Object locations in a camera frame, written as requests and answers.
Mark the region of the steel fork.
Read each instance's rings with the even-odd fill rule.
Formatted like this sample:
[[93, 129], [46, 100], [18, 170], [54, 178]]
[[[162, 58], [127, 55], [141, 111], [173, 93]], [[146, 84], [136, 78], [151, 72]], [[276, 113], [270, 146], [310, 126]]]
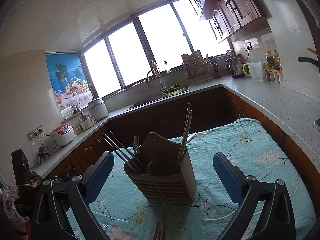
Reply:
[[133, 151], [135, 155], [140, 154], [140, 148], [139, 148], [139, 135], [135, 135], [133, 137]]
[[103, 223], [103, 224], [101, 224], [100, 226], [101, 226], [101, 228], [102, 228], [104, 231], [106, 231], [107, 228], [108, 228], [108, 224], [106, 224], [106, 223]]

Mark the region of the long steel spoon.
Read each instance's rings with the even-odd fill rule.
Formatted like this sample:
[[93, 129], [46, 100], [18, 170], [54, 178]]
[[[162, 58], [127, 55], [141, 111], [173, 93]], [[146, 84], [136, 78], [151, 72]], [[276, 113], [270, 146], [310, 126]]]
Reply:
[[197, 133], [193, 133], [193, 134], [188, 135], [187, 140], [186, 140], [186, 144], [191, 142], [196, 137], [196, 135], [197, 135]]

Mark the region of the kitchen sink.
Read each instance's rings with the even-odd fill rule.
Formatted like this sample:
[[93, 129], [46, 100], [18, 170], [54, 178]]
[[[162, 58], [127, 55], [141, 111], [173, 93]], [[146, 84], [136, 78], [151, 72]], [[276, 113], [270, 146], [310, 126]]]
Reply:
[[143, 100], [139, 100], [138, 102], [134, 103], [130, 108], [128, 108], [127, 110], [131, 110], [131, 109], [134, 109], [136, 107], [139, 107], [139, 106], [142, 106], [142, 105], [146, 105], [148, 103], [151, 103], [151, 102], [154, 102], [154, 101], [157, 101], [159, 99], [161, 99], [163, 96], [163, 94], [156, 94], [156, 95], [153, 95], [153, 96], [150, 96], [146, 99], [143, 99]]

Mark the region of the kitchen faucet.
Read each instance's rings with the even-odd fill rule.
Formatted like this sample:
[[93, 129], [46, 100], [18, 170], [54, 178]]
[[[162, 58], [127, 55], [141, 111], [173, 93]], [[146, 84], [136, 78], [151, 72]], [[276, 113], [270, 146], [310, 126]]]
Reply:
[[151, 69], [150, 71], [147, 72], [147, 75], [146, 75], [146, 82], [149, 82], [150, 79], [149, 79], [149, 74], [150, 73], [153, 73], [155, 74], [155, 77], [152, 77], [151, 80], [155, 80], [155, 79], [159, 79], [159, 83], [161, 85], [161, 88], [162, 90], [164, 91], [166, 88], [167, 88], [167, 85], [163, 79], [163, 77], [161, 76], [161, 73], [159, 70], [156, 70], [156, 69]]

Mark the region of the small black phone tripod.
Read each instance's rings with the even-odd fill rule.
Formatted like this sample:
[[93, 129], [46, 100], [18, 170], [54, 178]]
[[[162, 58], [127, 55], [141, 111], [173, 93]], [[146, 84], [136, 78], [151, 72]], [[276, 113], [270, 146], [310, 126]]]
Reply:
[[46, 158], [46, 157], [49, 157], [50, 154], [47, 153], [47, 152], [44, 152], [44, 147], [41, 146], [38, 150], [38, 154], [37, 154], [37, 157], [38, 157], [38, 161], [37, 161], [37, 164], [38, 165], [41, 165], [42, 163], [42, 159]]

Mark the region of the white red rice cooker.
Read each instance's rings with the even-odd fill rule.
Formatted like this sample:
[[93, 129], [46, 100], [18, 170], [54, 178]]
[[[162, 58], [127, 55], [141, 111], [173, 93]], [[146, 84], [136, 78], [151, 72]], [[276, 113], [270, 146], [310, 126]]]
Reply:
[[50, 138], [57, 147], [68, 145], [74, 139], [74, 137], [74, 129], [69, 124], [60, 125], [50, 133]]

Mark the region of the small white blender pot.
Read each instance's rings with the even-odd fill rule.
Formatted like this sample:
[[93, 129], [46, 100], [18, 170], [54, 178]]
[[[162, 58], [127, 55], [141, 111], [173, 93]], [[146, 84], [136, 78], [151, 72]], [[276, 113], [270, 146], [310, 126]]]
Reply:
[[93, 118], [89, 113], [81, 113], [77, 120], [79, 122], [79, 126], [83, 130], [88, 130], [96, 122], [95, 118]]

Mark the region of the wooden utensil holder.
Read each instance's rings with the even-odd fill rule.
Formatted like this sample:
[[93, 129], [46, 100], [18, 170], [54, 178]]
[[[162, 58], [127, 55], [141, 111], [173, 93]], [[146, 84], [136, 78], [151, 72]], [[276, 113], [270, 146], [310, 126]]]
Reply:
[[125, 164], [124, 172], [146, 198], [192, 202], [195, 174], [188, 150], [178, 156], [180, 147], [180, 143], [150, 132], [136, 155], [146, 171], [139, 174]]

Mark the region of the white round cooker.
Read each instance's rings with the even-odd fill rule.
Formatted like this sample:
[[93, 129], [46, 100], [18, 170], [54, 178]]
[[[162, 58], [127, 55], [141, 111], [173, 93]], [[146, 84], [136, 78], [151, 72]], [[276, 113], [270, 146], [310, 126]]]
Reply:
[[100, 121], [108, 116], [108, 110], [102, 98], [97, 98], [88, 103], [91, 116]]

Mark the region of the fruit beach poster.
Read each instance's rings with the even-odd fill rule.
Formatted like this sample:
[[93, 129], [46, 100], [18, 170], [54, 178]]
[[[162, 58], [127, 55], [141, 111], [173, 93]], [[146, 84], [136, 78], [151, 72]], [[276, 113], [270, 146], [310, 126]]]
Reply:
[[53, 95], [59, 110], [87, 107], [93, 99], [85, 72], [76, 53], [47, 54], [46, 63]]

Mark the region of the spice jar rack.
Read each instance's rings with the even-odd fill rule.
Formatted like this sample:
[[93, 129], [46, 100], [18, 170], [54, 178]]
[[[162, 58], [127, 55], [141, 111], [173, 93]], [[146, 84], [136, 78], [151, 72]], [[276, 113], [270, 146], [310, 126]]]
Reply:
[[266, 68], [265, 75], [266, 75], [267, 81], [271, 81], [274, 83], [281, 84], [283, 80], [283, 73], [281, 69]]

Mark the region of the green vegetables in basket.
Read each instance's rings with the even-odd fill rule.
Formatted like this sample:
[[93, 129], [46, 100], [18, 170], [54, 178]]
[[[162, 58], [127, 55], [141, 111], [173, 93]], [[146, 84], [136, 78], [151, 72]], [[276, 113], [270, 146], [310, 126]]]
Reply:
[[171, 87], [165, 89], [162, 94], [163, 94], [163, 97], [169, 97], [169, 96], [180, 94], [186, 91], [188, 91], [188, 86], [181, 87], [178, 83], [175, 83]]

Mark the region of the steel electric kettle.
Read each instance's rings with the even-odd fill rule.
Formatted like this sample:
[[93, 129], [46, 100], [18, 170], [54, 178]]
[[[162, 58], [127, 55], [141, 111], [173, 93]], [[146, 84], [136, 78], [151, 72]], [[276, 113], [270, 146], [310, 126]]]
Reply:
[[236, 56], [228, 58], [226, 61], [226, 68], [231, 74], [232, 78], [239, 79], [245, 76], [242, 69], [242, 64]]

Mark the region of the knife block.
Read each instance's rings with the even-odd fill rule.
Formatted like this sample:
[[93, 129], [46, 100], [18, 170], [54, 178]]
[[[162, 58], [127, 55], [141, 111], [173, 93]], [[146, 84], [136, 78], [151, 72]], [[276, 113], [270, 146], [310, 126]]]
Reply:
[[212, 66], [213, 69], [213, 76], [215, 79], [219, 79], [220, 75], [219, 75], [219, 65], [218, 62], [216, 61], [216, 58], [214, 56], [211, 56], [210, 58], [210, 64]]

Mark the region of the wooden dish rack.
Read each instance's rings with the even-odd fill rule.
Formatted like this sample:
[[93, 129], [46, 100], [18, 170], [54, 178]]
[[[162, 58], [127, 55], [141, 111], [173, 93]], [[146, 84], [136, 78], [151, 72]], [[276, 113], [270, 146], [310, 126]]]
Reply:
[[212, 79], [209, 69], [199, 50], [194, 51], [192, 54], [183, 54], [181, 57], [183, 60], [183, 69], [188, 80], [195, 84], [199, 84]]

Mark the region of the yellow oil bottle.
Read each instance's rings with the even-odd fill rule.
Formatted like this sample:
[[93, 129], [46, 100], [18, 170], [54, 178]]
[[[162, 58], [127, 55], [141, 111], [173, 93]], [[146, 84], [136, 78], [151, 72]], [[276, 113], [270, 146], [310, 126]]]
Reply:
[[267, 65], [267, 68], [274, 68], [275, 67], [275, 62], [274, 62], [274, 58], [273, 58], [273, 55], [271, 53], [271, 51], [266, 51], [266, 65]]

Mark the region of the black wok with lid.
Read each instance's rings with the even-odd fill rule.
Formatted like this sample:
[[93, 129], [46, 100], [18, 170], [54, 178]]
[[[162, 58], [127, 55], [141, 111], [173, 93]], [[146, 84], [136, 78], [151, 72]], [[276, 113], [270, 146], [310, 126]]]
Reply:
[[299, 62], [305, 62], [305, 63], [313, 64], [314, 66], [320, 68], [320, 62], [319, 62], [320, 55], [315, 50], [313, 50], [313, 49], [311, 49], [309, 47], [307, 48], [307, 50], [309, 52], [313, 53], [314, 55], [316, 55], [318, 60], [312, 59], [310, 57], [298, 57], [297, 60]]

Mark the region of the yellow dish soap bottle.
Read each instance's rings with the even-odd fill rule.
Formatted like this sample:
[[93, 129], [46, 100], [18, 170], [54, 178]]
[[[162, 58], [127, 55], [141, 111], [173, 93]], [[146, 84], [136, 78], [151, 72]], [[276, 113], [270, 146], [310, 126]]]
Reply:
[[157, 77], [160, 77], [159, 70], [158, 70], [158, 66], [157, 66], [157, 64], [155, 63], [154, 60], [151, 60], [151, 66], [152, 66], [152, 68], [155, 70], [155, 75], [156, 75]]

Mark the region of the upper wooden cabinets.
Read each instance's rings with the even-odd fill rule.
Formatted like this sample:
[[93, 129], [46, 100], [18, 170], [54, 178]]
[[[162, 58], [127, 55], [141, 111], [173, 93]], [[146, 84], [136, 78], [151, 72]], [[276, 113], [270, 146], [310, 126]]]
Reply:
[[249, 24], [266, 17], [258, 0], [189, 0], [200, 20], [208, 20], [221, 42]]

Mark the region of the wall power socket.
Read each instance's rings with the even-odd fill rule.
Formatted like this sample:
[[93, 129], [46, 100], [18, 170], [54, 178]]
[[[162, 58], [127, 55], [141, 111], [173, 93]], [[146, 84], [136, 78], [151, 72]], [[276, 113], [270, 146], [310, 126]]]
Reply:
[[33, 140], [37, 135], [42, 134], [44, 132], [43, 126], [39, 126], [38, 128], [34, 129], [33, 131], [27, 134], [29, 140]]

